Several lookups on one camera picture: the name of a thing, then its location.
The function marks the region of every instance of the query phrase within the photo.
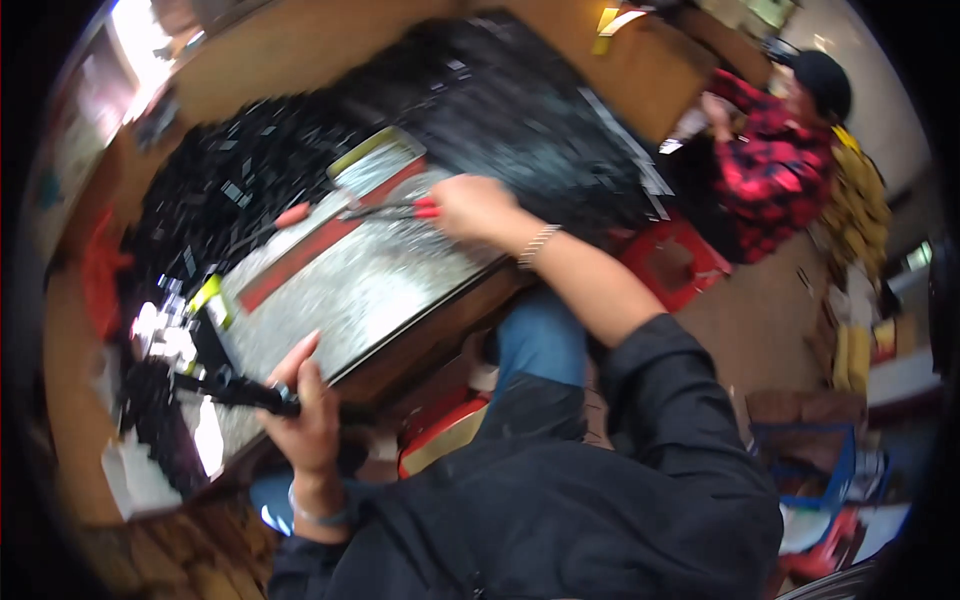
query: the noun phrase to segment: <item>yellow tag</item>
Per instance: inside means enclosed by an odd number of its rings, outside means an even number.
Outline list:
[[[227,303],[220,295],[221,280],[219,275],[210,276],[197,295],[190,300],[188,307],[192,312],[197,312],[209,304],[210,317],[213,318],[214,324],[226,329],[233,322],[233,317],[227,309]]]

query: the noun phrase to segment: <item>silver bracelet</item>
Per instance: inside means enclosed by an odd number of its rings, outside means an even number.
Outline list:
[[[290,489],[287,490],[287,500],[290,502],[290,508],[293,509],[294,515],[299,516],[303,520],[319,527],[335,527],[337,525],[343,525],[349,520],[346,493],[347,492],[344,491],[344,509],[333,516],[314,516],[302,509],[300,505],[297,504],[297,499],[294,497],[294,484],[292,482],[290,484]]]
[[[537,257],[537,252],[540,251],[540,248],[543,247],[543,244],[546,244],[546,241],[550,239],[550,236],[560,230],[559,225],[545,225],[543,229],[540,230],[534,239],[530,240],[530,243],[527,244],[527,247],[523,249],[523,252],[520,253],[520,258],[516,260],[516,265],[527,271],[533,268],[534,258]]]

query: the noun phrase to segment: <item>red plaid shirt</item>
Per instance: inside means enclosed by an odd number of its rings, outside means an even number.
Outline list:
[[[736,219],[746,262],[757,262],[804,228],[830,197],[833,154],[830,130],[802,129],[783,100],[727,71],[716,70],[708,88],[747,115],[733,141],[716,144],[722,178],[715,183]]]

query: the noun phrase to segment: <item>plastic stool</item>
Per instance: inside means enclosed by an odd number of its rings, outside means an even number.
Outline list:
[[[675,313],[695,296],[733,272],[731,264],[700,237],[697,230],[682,216],[670,212],[671,221],[659,221],[643,231],[620,255],[620,262],[663,303],[667,311]],[[647,266],[647,260],[669,242],[683,246],[693,256],[687,265],[690,281],[677,290],[669,290]]]

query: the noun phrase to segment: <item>pile of black material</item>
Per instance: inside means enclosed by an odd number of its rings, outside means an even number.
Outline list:
[[[319,202],[333,189],[326,167],[389,125],[426,146],[431,162],[505,181],[525,208],[591,243],[602,245],[610,228],[641,226],[654,212],[635,155],[587,102],[585,86],[525,25],[495,12],[425,21],[329,88],[194,128],[156,174],[125,238],[135,266],[119,281],[121,329],[143,301],[158,300],[161,274],[188,291],[204,272],[228,270],[268,236],[228,254],[231,245],[293,204]],[[130,403],[156,397],[127,388]],[[168,443],[156,428],[151,439],[137,429],[145,443]]]

